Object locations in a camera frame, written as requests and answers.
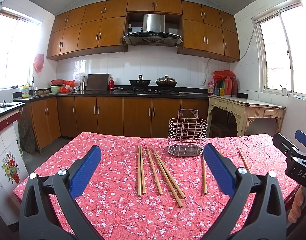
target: metal wire basket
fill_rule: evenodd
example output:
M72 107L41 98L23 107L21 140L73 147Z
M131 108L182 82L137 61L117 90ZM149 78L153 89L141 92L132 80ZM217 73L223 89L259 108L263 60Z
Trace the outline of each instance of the metal wire basket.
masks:
M191 111L195 118L181 117L185 111ZM177 157L202 154L206 131L207 122L198 118L198 110L180 109L177 118L170 120L168 153Z

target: cream painted table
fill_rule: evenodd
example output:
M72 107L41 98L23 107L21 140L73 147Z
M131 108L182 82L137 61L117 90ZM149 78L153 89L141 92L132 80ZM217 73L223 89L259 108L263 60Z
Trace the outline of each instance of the cream painted table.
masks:
M256 118L275 118L277 122L276 132L281 131L285 107L269 104L261 101L220 97L209 95L209 111L207 115L208 129L207 137L210 134L212 123L212 112L215 107L232 113L237 124L237 136L244 136L247 128Z

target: wooden chopstick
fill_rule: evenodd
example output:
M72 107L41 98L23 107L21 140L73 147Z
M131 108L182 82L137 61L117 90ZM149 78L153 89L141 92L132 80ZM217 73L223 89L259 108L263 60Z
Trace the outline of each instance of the wooden chopstick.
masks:
M154 154L156 154L157 158L159 159L160 163L162 164L165 172L167 173L167 175L169 176L169 178L171 179L172 183L174 184L174 186L176 187L176 189L178 190L179 194L182 196L182 198L186 198L186 196L184 195L183 191L180 189L180 187L177 185L175 179L172 177L172 175L170 174L170 172L168 171L168 169L166 168L164 162L161 160L160 156L157 154L157 152L153 149Z
M206 188L206 170L205 170L205 160L203 154L201 155L203 159L203 194L207 193L207 188Z
M146 188L145 188L145 177L144 177L144 166L143 166L143 155L142 155L142 146L140 145L140 150L141 150L141 177L142 177L142 193L146 194Z
M247 169L247 171L248 171L249 173L251 173L250 168L249 168L249 166L247 165L247 162L246 162L246 160L244 159L243 154L241 153L241 151L240 151L240 149L239 149L238 147L236 147L236 148L237 148L238 154L240 155L242 161L244 162L245 168Z
M137 162L137 196L141 196L141 149L138 147L138 162Z
M155 167L154 167L153 159L152 159L152 156L150 154L150 150L149 150L147 145L146 145L146 149L147 149L148 157L150 159L150 163L151 163L152 170L153 170L153 173L154 173L154 178L155 178L155 181L156 181L156 184L157 184L158 192L160 193L160 195L163 195L163 191L162 191L162 188L160 186L160 182L158 181L158 177L157 177L156 170L155 170Z
M162 173L163 173L163 175L164 175L164 178L166 179L167 184L169 185L169 187L170 187L170 189L171 189L171 191L172 191L172 193L173 193L173 195L174 195L174 197L175 197L177 203L179 204L180 207L182 207L183 204L182 204L180 198L178 197L178 195L176 194L176 192L175 192L175 190L174 190L174 188L173 188L173 186L172 186L172 184L171 184L169 178L167 177L167 175L166 175L166 173L165 173L165 170L164 170L162 164L160 163L160 160L159 160L159 158L157 157L157 154L156 154L155 151L154 151L154 156L155 156L155 158L156 158L156 161L157 161L158 165L160 166L160 170L162 171Z

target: window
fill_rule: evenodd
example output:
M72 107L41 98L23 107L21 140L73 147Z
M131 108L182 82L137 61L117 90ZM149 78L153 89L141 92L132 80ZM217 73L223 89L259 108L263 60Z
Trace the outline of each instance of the window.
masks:
M0 89L29 83L40 22L2 9L0 13Z
M306 9L295 3L256 22L264 89L306 95Z

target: flower painting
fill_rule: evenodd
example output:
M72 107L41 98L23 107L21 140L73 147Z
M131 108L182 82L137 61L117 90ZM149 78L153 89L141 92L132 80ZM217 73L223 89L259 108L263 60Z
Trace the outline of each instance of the flower painting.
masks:
M19 176L18 176L18 165L17 162L15 162L15 156L11 154L11 151L9 153L6 153L6 157L2 160L3 165L1 168L5 171L5 176L8 178L8 182L12 182L14 184L14 181L16 184L19 183Z

